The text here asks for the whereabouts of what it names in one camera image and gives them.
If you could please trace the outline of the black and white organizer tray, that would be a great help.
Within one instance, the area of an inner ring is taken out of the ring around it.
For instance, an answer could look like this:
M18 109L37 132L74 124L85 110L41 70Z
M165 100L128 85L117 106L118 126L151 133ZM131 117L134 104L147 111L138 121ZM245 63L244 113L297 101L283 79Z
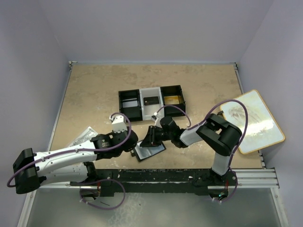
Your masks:
M119 91L118 98L119 112L132 122L149 121L157 111L170 117L181 117L186 112L180 85Z

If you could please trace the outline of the clear plastic card sleeve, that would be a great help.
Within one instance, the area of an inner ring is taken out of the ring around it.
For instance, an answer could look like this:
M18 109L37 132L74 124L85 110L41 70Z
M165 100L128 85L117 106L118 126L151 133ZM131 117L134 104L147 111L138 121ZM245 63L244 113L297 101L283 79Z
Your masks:
M97 135L98 135L98 133L89 126L76 139L74 139L67 147L72 147L72 146L76 146L81 143L84 143Z

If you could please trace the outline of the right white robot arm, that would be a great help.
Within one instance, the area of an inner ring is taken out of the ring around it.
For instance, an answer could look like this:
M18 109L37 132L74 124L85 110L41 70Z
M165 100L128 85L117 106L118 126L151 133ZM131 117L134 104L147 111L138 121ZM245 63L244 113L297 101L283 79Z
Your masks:
M158 125L148 128L145 138L139 143L141 148L158 147L164 141L170 141L177 148L205 141L215 151L212 172L225 175L230 168L233 149L242 137L241 130L216 114L210 114L202 125L192 129L182 129L170 116L157 120Z

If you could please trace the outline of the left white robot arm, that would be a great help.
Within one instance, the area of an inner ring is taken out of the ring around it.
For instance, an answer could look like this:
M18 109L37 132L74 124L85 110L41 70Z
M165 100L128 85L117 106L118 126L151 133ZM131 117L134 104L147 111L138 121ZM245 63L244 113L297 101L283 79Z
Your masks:
M26 194L50 183L94 179L94 161L118 157L134 149L137 142L134 131L125 131L99 134L60 150L35 153L31 148L24 149L13 164L14 188L17 194Z

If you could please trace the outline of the black leather card holder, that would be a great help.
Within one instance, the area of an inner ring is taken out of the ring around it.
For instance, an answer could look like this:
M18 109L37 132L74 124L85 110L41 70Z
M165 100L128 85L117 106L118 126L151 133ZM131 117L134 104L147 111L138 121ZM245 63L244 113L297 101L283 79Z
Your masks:
M135 148L131 150L131 156L136 157L138 162L142 162L166 150L166 147L163 143L157 147L141 147L141 142L142 141L137 142Z

